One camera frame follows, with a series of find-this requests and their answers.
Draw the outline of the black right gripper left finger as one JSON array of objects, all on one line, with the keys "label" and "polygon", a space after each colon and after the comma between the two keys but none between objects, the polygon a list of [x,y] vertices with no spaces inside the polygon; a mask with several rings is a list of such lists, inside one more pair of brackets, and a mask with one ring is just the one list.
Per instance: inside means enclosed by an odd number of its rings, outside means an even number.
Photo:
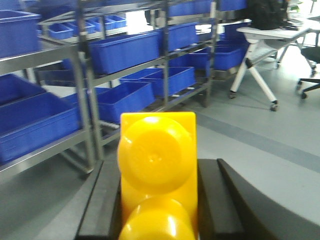
[{"label": "black right gripper left finger", "polygon": [[86,205],[77,240],[117,240],[122,228],[120,171],[115,161],[105,161]]}]

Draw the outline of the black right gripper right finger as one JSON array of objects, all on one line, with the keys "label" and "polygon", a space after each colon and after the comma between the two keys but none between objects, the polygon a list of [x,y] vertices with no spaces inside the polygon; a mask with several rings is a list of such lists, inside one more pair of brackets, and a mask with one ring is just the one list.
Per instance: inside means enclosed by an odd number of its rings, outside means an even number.
[{"label": "black right gripper right finger", "polygon": [[318,240],[320,225],[275,202],[222,158],[197,160],[201,240]]}]

